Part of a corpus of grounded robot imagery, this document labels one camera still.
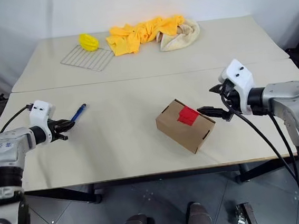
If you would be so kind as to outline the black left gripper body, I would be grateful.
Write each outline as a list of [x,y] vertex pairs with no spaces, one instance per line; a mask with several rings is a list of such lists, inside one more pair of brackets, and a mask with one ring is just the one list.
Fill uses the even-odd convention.
[[56,140],[68,140],[66,135],[62,134],[62,127],[64,125],[64,123],[66,122],[66,120],[61,119],[61,120],[52,120],[52,119],[48,119],[47,121],[47,126],[50,129],[51,132],[51,142],[54,142]]

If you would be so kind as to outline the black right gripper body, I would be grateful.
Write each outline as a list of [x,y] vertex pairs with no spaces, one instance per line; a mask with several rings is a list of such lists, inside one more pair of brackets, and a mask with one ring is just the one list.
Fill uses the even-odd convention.
[[223,84],[220,85],[219,92],[221,97],[224,98],[223,104],[229,106],[231,109],[228,109],[226,112],[226,121],[231,121],[235,113],[242,114],[240,108],[240,96],[239,93],[235,90],[233,82],[226,80]]

